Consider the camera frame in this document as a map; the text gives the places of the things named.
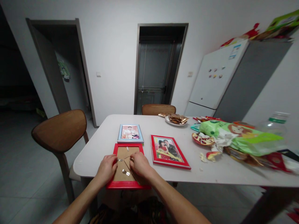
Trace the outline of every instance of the hand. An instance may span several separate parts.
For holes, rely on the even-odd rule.
[[[142,152],[135,152],[130,155],[134,161],[130,160],[130,167],[139,175],[144,178],[149,178],[154,173],[154,169],[150,166],[149,161]]]
[[[107,184],[113,177],[117,168],[117,157],[115,154],[104,156],[94,180],[100,185]]]

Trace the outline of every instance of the white table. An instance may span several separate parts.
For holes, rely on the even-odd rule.
[[[120,124],[139,124],[144,139],[144,154],[150,165],[167,181],[299,187],[297,175],[269,168],[252,167],[239,163],[226,154],[222,155],[216,163],[202,162],[200,153],[205,155],[209,148],[193,142],[191,134],[195,131],[190,129],[190,126],[194,123],[196,122],[190,118],[187,125],[176,127],[159,116],[109,115],[76,158],[74,172],[81,177],[94,177],[103,157],[113,153]],[[150,135],[173,137],[191,166],[191,170],[153,164]]]

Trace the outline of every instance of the glass door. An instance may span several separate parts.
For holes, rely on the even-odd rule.
[[[172,55],[171,42],[140,43],[136,114],[144,104],[162,104]]]

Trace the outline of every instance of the person's left hand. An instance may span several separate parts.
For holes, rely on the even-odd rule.
[[[116,160],[117,157],[115,154],[104,156],[97,174],[94,177],[94,180],[99,186],[107,184],[113,177],[117,168],[117,162],[114,163]]]

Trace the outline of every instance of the green box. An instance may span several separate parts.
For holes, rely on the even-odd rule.
[[[273,19],[266,31],[277,30],[283,26],[294,27],[297,25],[299,25],[299,9]]]

